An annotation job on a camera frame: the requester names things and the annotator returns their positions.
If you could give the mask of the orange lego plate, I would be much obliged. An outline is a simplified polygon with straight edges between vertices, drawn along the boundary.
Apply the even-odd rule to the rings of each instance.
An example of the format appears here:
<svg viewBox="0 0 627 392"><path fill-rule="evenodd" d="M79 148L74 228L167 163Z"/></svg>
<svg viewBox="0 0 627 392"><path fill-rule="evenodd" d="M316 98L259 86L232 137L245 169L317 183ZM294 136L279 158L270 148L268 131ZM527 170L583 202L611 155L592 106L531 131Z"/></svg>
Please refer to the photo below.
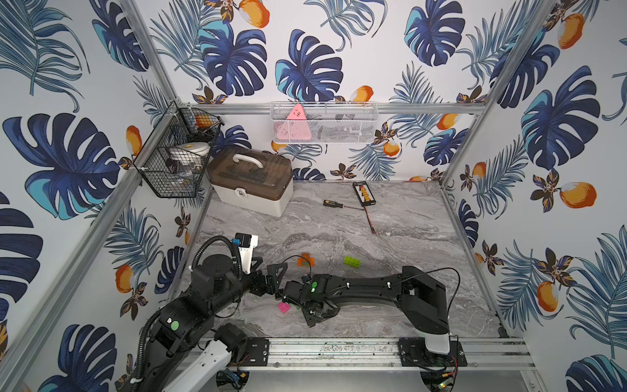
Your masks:
<svg viewBox="0 0 627 392"><path fill-rule="evenodd" d="M297 258L297 264L300 267L313 267L315 266L315 259L309 253L302 253Z"/></svg>

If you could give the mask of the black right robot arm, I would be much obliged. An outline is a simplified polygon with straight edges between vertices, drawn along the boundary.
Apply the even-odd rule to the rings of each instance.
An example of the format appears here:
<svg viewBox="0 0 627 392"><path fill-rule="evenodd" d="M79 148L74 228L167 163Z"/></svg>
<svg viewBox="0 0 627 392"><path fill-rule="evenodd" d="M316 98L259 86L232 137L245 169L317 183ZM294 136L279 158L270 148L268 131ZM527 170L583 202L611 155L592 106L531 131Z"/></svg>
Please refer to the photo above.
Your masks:
<svg viewBox="0 0 627 392"><path fill-rule="evenodd" d="M277 297L298 305L310 327L336 317L344 305L391 305L422 333L427 351L440 355L451 351L447 289L413 266L378 278L315 274L303 283L287 282Z"/></svg>

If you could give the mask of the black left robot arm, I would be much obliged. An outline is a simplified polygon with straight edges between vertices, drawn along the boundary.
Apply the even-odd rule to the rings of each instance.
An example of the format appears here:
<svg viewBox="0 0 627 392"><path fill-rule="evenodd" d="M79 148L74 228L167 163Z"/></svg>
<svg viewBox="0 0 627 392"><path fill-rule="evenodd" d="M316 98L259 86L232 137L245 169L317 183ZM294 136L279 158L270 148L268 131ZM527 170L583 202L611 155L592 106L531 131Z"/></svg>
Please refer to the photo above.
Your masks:
<svg viewBox="0 0 627 392"><path fill-rule="evenodd" d="M278 293L287 263L268 265L263 273L263 258L253 256L254 264L246 273L238 249L242 238L218 235L202 244L192 259L189 287L150 316L140 330L136 366L122 391L162 390L177 366L214 327L219 312L238 305L247 292L258 297Z"/></svg>

